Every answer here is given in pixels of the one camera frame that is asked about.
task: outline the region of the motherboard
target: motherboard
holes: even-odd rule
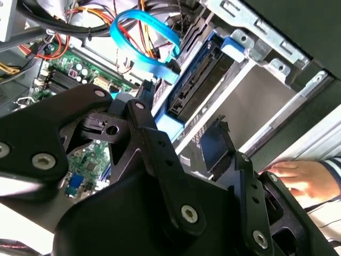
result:
[[[29,90],[27,105],[52,97],[65,90],[95,84],[114,94],[137,94],[137,85],[89,63],[72,52],[62,58],[42,62],[38,76]],[[78,202],[109,185],[111,165],[106,142],[93,141],[88,147],[69,156],[69,170],[61,189],[73,202]]]

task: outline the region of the hand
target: hand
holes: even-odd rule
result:
[[[274,164],[268,171],[283,181],[303,208],[340,195],[336,180],[319,162],[281,162]]]

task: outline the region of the silver screw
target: silver screw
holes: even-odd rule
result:
[[[138,102],[137,102],[135,105],[136,105],[138,108],[144,109],[144,105],[142,105],[141,103],[138,103]]]
[[[5,143],[0,142],[0,158],[7,156],[10,152],[10,147]]]
[[[322,79],[323,79],[323,76],[322,76],[322,75],[317,75],[317,76],[315,76],[314,81],[315,81],[315,82],[319,82],[319,81],[321,81]]]
[[[181,207],[182,217],[189,223],[196,223],[198,221],[197,211],[190,205]]]
[[[270,178],[271,178],[274,182],[277,182],[277,181],[278,181],[277,177],[276,177],[274,174],[270,174]]]
[[[47,48],[48,48],[50,51],[54,51],[54,49],[55,49],[55,47],[54,47],[53,44],[49,44],[49,45],[47,46]]]
[[[32,164],[35,168],[48,170],[55,166],[55,158],[46,153],[40,153],[32,158]]]
[[[247,155],[241,154],[241,157],[242,157],[246,162],[250,162],[250,159],[247,157]]]
[[[97,96],[99,96],[99,97],[104,97],[104,96],[105,96],[105,93],[102,92],[102,91],[100,91],[100,90],[96,90],[96,91],[95,91],[95,94],[96,94]]]
[[[268,247],[267,244],[267,240],[265,238],[265,236],[262,234],[262,232],[255,230],[252,233],[254,240],[256,241],[256,243],[262,248],[262,249],[266,249]]]

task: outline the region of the sleeve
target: sleeve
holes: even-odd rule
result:
[[[341,157],[334,157],[320,162],[334,177],[341,191]]]

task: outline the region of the finger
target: finger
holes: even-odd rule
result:
[[[268,170],[278,177],[297,177],[298,172],[296,169],[287,169],[287,168],[273,168]]]
[[[296,169],[298,168],[298,164],[295,161],[279,162],[272,165],[271,168]]]
[[[292,189],[290,192],[296,198],[301,198],[305,196],[305,193],[298,189]]]
[[[294,188],[302,191],[308,188],[308,183],[302,181],[298,177],[282,177],[280,179],[288,188]]]

